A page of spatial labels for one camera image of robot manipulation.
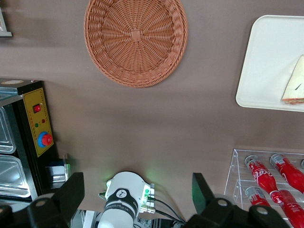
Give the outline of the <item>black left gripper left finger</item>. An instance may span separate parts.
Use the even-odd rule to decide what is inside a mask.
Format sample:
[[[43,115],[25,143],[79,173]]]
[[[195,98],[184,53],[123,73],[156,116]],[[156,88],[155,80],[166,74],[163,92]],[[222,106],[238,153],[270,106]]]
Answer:
[[[84,174],[75,172],[52,195],[42,195],[25,208],[13,212],[0,206],[2,228],[67,228],[85,196]]]

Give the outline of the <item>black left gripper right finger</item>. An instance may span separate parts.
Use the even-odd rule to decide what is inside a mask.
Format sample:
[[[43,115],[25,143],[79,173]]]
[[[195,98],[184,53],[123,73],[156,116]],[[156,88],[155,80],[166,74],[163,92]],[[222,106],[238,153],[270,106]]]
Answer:
[[[192,175],[192,201],[196,214],[185,228],[287,228],[280,214],[267,206],[251,206],[245,211],[229,200],[214,196],[201,173]]]

